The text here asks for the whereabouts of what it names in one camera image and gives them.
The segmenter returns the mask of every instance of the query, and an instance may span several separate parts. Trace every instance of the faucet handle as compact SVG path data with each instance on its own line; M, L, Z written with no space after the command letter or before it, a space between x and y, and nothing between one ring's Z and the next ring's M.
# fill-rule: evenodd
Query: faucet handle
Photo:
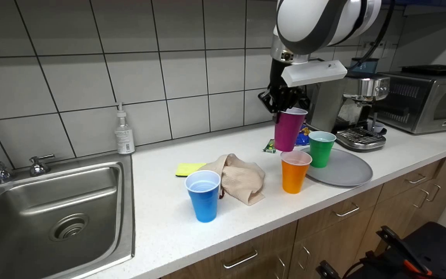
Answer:
M45 163L41 162L40 160L44 159L51 159L54 158L55 154L49 154L41 157L34 156L30 158L30 162L32 162L32 166L30 166L29 172L30 176L39 176L45 173L48 173L51 171L51 168L47 166Z

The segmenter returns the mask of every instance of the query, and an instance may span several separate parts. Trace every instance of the white countertop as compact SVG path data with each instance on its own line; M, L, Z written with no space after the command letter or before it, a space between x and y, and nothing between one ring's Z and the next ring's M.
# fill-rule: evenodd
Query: white countertop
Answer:
M87 279L157 279L446 157L446 132L413 136L387 129L382 150L354 152L372 167L370 182L345 189L306 178L296 195L281 188L280 152L262 151L274 137L271 123L138 148L132 156L135 256ZM334 148L345 150L337 143ZM265 198L247 206L226 195L218 202L216 219L204 224L195 218L184 178L175 177L175 170L178 163L211 162L226 153L265 171Z

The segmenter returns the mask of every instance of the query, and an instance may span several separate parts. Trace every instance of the hand soap bottle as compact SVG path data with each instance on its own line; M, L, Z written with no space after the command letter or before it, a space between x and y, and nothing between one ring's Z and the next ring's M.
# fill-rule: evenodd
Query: hand soap bottle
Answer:
M123 110L122 103L118 103L118 125L115 129L119 154L131 154L135 151L133 143L133 131L126 120L127 113Z

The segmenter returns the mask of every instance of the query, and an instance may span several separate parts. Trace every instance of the sink drain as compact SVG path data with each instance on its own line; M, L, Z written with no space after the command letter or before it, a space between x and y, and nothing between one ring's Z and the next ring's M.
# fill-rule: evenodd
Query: sink drain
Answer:
M67 240L80 233L89 222L83 213L71 214L58 221L49 231L49 238L54 241Z

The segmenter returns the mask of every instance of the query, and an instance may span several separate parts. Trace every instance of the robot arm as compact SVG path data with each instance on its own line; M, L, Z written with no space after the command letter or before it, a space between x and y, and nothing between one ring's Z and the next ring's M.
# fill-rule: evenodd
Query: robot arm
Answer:
M310 62L310 54L359 36L375 21L381 0L279 0L268 90L259 99L271 113L291 108L304 86L347 74L338 60Z

